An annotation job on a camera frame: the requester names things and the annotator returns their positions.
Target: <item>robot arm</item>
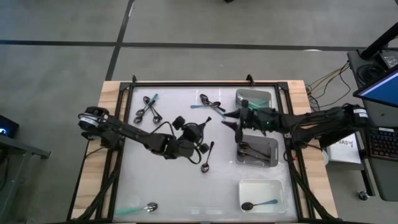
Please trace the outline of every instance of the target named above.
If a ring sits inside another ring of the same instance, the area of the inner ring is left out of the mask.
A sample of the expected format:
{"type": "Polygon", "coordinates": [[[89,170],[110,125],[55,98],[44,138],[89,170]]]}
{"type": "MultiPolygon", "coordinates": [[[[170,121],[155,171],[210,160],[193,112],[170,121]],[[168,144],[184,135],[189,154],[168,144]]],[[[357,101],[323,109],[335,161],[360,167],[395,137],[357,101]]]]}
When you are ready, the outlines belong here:
{"type": "Polygon", "coordinates": [[[282,114],[273,108],[250,110],[247,100],[242,102],[242,108],[224,116],[238,118],[239,123],[223,123],[235,130],[235,141],[241,142],[243,129],[258,129],[290,133],[292,144],[304,148],[313,139],[323,139],[323,145],[329,146],[347,137],[360,128],[368,125],[366,110],[358,105],[345,104],[325,111],[317,111],[301,115],[282,114]]]}
{"type": "Polygon", "coordinates": [[[210,117],[202,124],[185,124],[185,120],[179,116],[173,122],[175,129],[183,130],[179,138],[176,138],[174,134],[147,133],[109,115],[107,109],[95,106],[88,107],[83,114],[79,115],[79,119],[78,124],[85,131],[81,135],[87,139],[101,138],[101,145],[108,149],[116,149],[120,146],[121,139],[129,138],[143,144],[153,154],[163,156],[165,159],[178,157],[189,159],[196,151],[200,160],[199,151],[204,154],[208,150],[208,146],[202,144],[202,141],[203,129],[211,120],[210,117]]]}

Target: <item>spoon in container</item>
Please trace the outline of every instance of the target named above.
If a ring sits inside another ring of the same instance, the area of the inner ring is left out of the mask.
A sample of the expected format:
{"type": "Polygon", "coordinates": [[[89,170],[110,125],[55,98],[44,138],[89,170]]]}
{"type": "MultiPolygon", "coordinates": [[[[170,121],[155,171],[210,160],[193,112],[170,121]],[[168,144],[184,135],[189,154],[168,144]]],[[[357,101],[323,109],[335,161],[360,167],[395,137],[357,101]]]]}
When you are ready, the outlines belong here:
{"type": "Polygon", "coordinates": [[[278,200],[276,200],[276,199],[270,200],[268,202],[258,203],[255,205],[253,205],[253,203],[251,203],[251,202],[244,202],[242,204],[241,208],[245,211],[250,211],[253,209],[254,206],[257,206],[257,205],[272,205],[272,204],[277,204],[277,203],[278,203],[278,200]]]}

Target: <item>monitor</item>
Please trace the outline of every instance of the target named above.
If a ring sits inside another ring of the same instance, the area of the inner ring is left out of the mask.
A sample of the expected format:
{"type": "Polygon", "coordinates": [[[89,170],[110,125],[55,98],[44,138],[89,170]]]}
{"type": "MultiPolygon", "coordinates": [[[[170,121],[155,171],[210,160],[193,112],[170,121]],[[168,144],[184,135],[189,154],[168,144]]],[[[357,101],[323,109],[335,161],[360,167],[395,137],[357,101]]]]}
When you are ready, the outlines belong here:
{"type": "Polygon", "coordinates": [[[353,96],[364,100],[398,108],[398,65],[354,92],[353,96]]]}

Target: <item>wire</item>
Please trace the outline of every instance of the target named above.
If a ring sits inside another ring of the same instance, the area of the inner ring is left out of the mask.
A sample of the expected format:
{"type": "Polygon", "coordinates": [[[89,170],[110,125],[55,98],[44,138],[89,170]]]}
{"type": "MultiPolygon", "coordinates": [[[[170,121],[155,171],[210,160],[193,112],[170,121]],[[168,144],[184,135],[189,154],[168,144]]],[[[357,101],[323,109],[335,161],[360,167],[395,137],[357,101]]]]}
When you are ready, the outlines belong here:
{"type": "Polygon", "coordinates": [[[319,111],[319,103],[318,103],[318,100],[315,99],[313,96],[309,96],[309,98],[312,98],[312,100],[315,101],[315,104],[317,104],[318,111],[319,111]]]}
{"type": "Polygon", "coordinates": [[[342,71],[342,70],[344,70],[344,69],[347,69],[347,68],[348,68],[348,62],[345,63],[341,68],[338,68],[338,69],[332,71],[331,73],[325,75],[324,77],[321,77],[321,78],[315,80],[313,83],[309,84],[310,86],[312,86],[314,83],[316,83],[317,81],[321,80],[317,85],[315,85],[315,86],[312,88],[312,90],[310,90],[310,91],[307,93],[307,95],[311,95],[311,94],[313,93],[313,91],[314,91],[319,85],[321,85],[321,83],[323,83],[324,81],[326,81],[327,79],[329,79],[330,77],[332,77],[334,74],[336,74],[336,73],[338,73],[339,71],[342,71]]]}
{"type": "Polygon", "coordinates": [[[362,65],[356,71],[356,76],[362,85],[365,85],[380,75],[384,74],[385,70],[378,65],[362,65]]]}
{"type": "Polygon", "coordinates": [[[314,146],[313,144],[308,144],[308,143],[304,143],[306,146],[311,146],[314,147],[315,149],[319,149],[322,151],[322,148],[318,147],[318,146],[314,146]]]}
{"type": "Polygon", "coordinates": [[[159,128],[161,128],[164,124],[168,124],[168,125],[170,126],[170,130],[171,130],[171,132],[172,132],[172,135],[175,137],[172,124],[170,124],[170,122],[168,122],[168,121],[165,121],[165,122],[163,122],[162,124],[160,124],[157,128],[155,128],[155,129],[154,129],[153,131],[151,131],[149,134],[154,134],[155,131],[159,130],[159,128]]]}
{"type": "Polygon", "coordinates": [[[198,150],[197,148],[195,148],[195,151],[197,152],[197,154],[198,154],[198,156],[199,156],[199,161],[198,161],[198,162],[194,162],[191,158],[188,158],[188,160],[189,160],[191,163],[197,165],[197,164],[199,164],[200,161],[201,161],[201,155],[200,155],[200,152],[199,152],[199,150],[198,150]]]}
{"type": "Polygon", "coordinates": [[[288,160],[287,160],[287,151],[284,152],[284,160],[285,160],[286,162],[288,162],[288,160]]]}
{"type": "Polygon", "coordinates": [[[328,88],[329,83],[330,83],[332,80],[334,80],[337,76],[339,76],[339,75],[341,76],[341,74],[342,74],[343,72],[345,72],[347,69],[348,69],[348,68],[342,67],[341,70],[340,70],[340,72],[339,72],[339,74],[337,74],[336,76],[334,76],[333,78],[331,78],[331,79],[326,83],[325,88],[323,89],[323,93],[322,93],[320,96],[315,97],[315,99],[319,99],[319,98],[321,98],[323,95],[325,95],[326,89],[328,88]]]}
{"type": "Polygon", "coordinates": [[[338,98],[336,101],[334,101],[334,102],[332,102],[332,103],[329,103],[329,104],[327,104],[327,105],[320,106],[319,108],[323,108],[323,107],[326,107],[326,106],[334,105],[334,104],[337,103],[339,100],[341,100],[342,98],[344,98],[348,93],[350,93],[351,87],[349,87],[349,85],[343,80],[343,77],[341,76],[341,74],[340,74],[340,78],[341,78],[341,81],[343,81],[343,83],[348,87],[348,91],[347,91],[342,97],[338,98]]]}
{"type": "Polygon", "coordinates": [[[306,88],[305,90],[307,90],[307,93],[312,91],[312,87],[310,85],[305,84],[305,87],[308,87],[308,89],[310,90],[310,91],[308,91],[308,89],[306,88]]]}
{"type": "Polygon", "coordinates": [[[90,152],[89,154],[87,154],[87,155],[85,156],[85,159],[86,159],[89,155],[91,155],[91,154],[93,154],[93,153],[96,153],[96,152],[98,152],[99,150],[101,150],[101,149],[103,149],[103,148],[105,148],[105,147],[103,146],[103,147],[100,147],[100,148],[95,149],[94,151],[90,152]]]}

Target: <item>wooden table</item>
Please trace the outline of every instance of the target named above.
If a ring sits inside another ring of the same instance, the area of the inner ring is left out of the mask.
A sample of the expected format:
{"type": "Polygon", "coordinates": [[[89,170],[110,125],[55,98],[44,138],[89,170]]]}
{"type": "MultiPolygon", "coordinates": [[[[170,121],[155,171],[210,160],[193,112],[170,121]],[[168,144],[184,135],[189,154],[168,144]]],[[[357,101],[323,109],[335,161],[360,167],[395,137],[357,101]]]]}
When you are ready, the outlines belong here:
{"type": "MultiPolygon", "coordinates": [[[[272,81],[256,81],[259,82],[276,82],[272,81]]],[[[310,103],[308,101],[307,92],[305,91],[304,81],[302,80],[281,80],[280,82],[287,82],[289,85],[290,99],[293,106],[294,114],[304,114],[311,112],[310,103]]],[[[111,114],[114,114],[116,108],[116,101],[119,93],[120,82],[104,82],[101,97],[99,98],[99,107],[107,108],[111,114]]],[[[121,118],[123,117],[125,101],[122,103],[121,118]]],[[[311,144],[319,146],[318,141],[312,141],[311,144]]],[[[100,147],[99,141],[92,141],[88,145],[87,153],[94,151],[100,147]]],[[[305,168],[307,171],[307,178],[310,185],[311,191],[314,193],[319,202],[326,208],[326,210],[337,217],[337,211],[335,202],[333,200],[332,192],[330,189],[328,174],[323,164],[322,153],[315,148],[308,147],[303,150],[303,158],[305,168]]],[[[71,218],[79,217],[90,205],[95,198],[96,194],[100,191],[104,163],[106,159],[106,150],[98,151],[92,154],[89,159],[84,163],[83,170],[76,193],[76,198],[73,205],[73,211],[71,218]]],[[[303,216],[308,217],[308,211],[306,209],[306,201],[303,192],[300,191],[300,202],[303,208],[303,216]]],[[[108,191],[103,208],[103,216],[105,217],[108,212],[110,190],[108,191]]]]}

